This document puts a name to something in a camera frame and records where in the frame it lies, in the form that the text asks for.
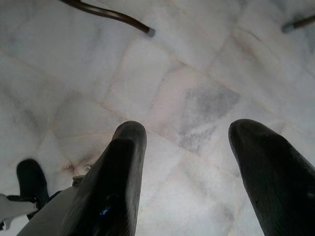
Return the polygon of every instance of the marble floor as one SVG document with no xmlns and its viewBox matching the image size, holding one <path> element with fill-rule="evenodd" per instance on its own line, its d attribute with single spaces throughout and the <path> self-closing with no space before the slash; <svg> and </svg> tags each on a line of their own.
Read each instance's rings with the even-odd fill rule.
<svg viewBox="0 0 315 236">
<path fill-rule="evenodd" d="M 315 165 L 315 26 L 280 30 L 315 2 L 89 2 L 157 33 L 58 0 L 0 0 L 0 192 L 19 194 L 26 157 L 50 194 L 69 187 L 136 120 L 148 134 L 137 236 L 262 236 L 227 131 L 255 119 Z"/>
</svg>

